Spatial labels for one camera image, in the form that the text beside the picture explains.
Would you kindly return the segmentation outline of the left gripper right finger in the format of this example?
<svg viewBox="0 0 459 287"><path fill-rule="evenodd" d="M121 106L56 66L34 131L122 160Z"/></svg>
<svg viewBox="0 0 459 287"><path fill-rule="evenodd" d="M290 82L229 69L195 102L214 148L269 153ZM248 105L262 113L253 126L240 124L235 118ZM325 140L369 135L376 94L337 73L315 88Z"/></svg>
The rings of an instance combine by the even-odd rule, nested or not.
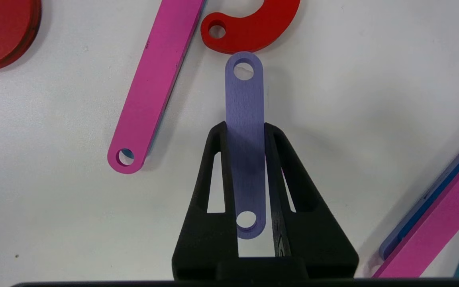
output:
<svg viewBox="0 0 459 287"><path fill-rule="evenodd" d="M359 257L287 136L265 124L275 255L304 262L308 278L353 278Z"/></svg>

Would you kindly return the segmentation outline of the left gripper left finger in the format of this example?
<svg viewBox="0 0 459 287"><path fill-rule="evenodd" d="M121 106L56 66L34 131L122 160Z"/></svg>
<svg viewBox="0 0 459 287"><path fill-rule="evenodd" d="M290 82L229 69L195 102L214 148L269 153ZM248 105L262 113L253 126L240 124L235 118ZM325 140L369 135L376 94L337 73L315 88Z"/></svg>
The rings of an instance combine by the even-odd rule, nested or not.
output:
<svg viewBox="0 0 459 287"><path fill-rule="evenodd" d="M237 259L237 227L227 125L221 122L206 139L192 198L172 256L174 278L215 278L217 266ZM214 157L222 160L225 211L208 213Z"/></svg>

